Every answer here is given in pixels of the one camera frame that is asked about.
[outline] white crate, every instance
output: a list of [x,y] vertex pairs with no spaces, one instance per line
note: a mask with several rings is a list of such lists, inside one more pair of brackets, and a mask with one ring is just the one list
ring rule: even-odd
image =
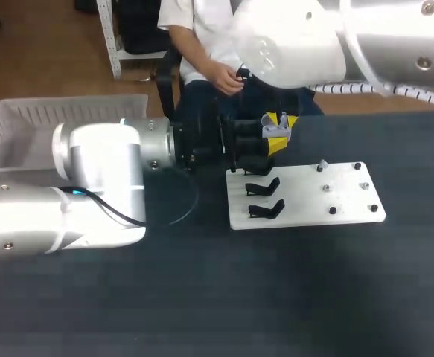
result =
[[0,179],[44,186],[63,183],[54,170],[56,126],[146,118],[147,95],[31,98],[0,101]]

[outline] white shirt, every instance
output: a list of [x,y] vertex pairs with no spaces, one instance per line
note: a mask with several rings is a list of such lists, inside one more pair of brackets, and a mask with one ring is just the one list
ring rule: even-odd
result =
[[[232,19],[230,0],[162,0],[158,26],[163,30],[171,25],[193,30],[210,58],[237,71],[242,61],[229,37]],[[180,75],[185,85],[206,80],[186,59],[182,59]]]

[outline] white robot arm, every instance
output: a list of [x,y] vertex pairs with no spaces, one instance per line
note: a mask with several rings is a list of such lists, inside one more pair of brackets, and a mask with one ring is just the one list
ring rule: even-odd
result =
[[[434,0],[244,0],[232,37],[249,70],[276,87],[434,103],[433,93],[415,87],[434,87]],[[144,170],[265,153],[261,123],[232,125],[215,122],[214,141],[166,118],[58,126],[54,161],[73,185],[0,184],[0,257],[138,242],[146,230]],[[260,141],[238,140],[255,128]]]
[[434,103],[434,0],[244,0],[232,38],[275,87]]

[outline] white plate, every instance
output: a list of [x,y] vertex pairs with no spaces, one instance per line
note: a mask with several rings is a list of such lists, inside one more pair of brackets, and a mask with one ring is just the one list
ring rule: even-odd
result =
[[[226,173],[229,198],[230,225],[232,229],[262,229],[298,227],[305,225],[347,225],[354,223],[383,222],[386,212],[368,173],[361,162],[360,170],[354,163],[329,164],[321,173],[317,165],[274,167],[268,176],[244,175],[243,170]],[[267,187],[275,178],[280,186],[271,197],[247,196],[245,184]],[[362,189],[367,183],[368,189]],[[330,192],[323,187],[329,185]],[[249,205],[273,208],[284,199],[285,208],[276,219],[250,218]],[[377,212],[371,206],[377,205]],[[336,214],[329,214],[331,207]]]

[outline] brown floor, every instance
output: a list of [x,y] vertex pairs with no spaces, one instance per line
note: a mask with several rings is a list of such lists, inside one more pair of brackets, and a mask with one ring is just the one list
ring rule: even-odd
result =
[[[99,18],[72,0],[0,0],[0,99],[147,93],[149,116],[162,114],[154,83],[115,81]],[[414,100],[374,95],[319,95],[327,113],[434,109]]]

